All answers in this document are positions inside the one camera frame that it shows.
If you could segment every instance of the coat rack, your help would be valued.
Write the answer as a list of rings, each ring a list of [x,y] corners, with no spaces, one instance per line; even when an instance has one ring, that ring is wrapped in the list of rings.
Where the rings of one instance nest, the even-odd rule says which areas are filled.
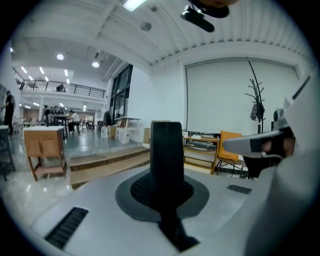
[[[264,99],[261,99],[261,93],[264,90],[264,88],[262,88],[262,90],[260,90],[259,85],[261,85],[261,82],[258,83],[255,71],[250,63],[250,61],[248,60],[249,65],[251,67],[251,70],[253,72],[254,75],[254,80],[250,79],[250,82],[252,83],[252,86],[249,85],[248,87],[251,87],[254,90],[254,96],[251,94],[246,93],[245,95],[251,96],[254,98],[253,103],[256,105],[257,108],[257,120],[258,120],[258,134],[263,133],[264,132],[264,112],[265,112],[265,108],[262,104],[262,102],[264,101]]]

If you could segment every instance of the orange chair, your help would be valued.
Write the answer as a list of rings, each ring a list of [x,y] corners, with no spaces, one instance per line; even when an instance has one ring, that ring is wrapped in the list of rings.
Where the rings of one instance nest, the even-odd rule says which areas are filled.
[[[241,133],[234,133],[234,132],[228,132],[228,131],[222,130],[222,131],[220,131],[220,134],[221,134],[221,136],[220,136],[220,143],[219,143],[219,149],[218,149],[219,162],[217,164],[218,169],[217,169],[216,175],[219,175],[220,167],[223,167],[226,165],[233,166],[232,174],[234,174],[235,168],[240,169],[241,174],[242,174],[243,161],[239,160],[239,157],[237,154],[225,151],[224,146],[223,146],[224,140],[241,137]]]

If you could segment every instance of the wooden platform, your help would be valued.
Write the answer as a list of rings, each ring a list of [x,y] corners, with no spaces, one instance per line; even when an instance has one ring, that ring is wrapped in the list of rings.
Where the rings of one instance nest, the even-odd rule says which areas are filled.
[[[70,184],[72,189],[77,189],[81,185],[108,175],[116,174],[125,170],[145,166],[150,163],[150,153],[140,154],[117,162],[109,163],[94,168],[72,171],[70,174]]]
[[[85,170],[89,168],[100,167],[111,163],[123,161],[137,157],[149,152],[149,149],[143,146],[109,152],[105,154],[95,154],[83,157],[74,157],[69,161],[71,172]]]

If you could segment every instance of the wooden cabinet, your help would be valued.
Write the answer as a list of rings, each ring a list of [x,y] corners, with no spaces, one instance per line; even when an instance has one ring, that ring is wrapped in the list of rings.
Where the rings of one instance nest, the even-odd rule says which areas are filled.
[[[24,129],[24,142],[26,155],[34,179],[37,181],[36,173],[59,173],[66,176],[67,163],[64,154],[63,131],[61,126],[34,126]],[[38,158],[38,164],[33,167],[31,157]],[[61,166],[44,167],[41,158],[57,157]]]

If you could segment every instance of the balcony railing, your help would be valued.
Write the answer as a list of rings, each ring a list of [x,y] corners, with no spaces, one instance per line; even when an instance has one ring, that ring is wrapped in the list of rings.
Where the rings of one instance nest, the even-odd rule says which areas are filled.
[[[45,80],[23,80],[19,85],[19,88],[23,91],[60,92],[62,94],[68,93],[82,96],[92,96],[96,98],[105,97],[105,90],[58,81],[47,82]]]

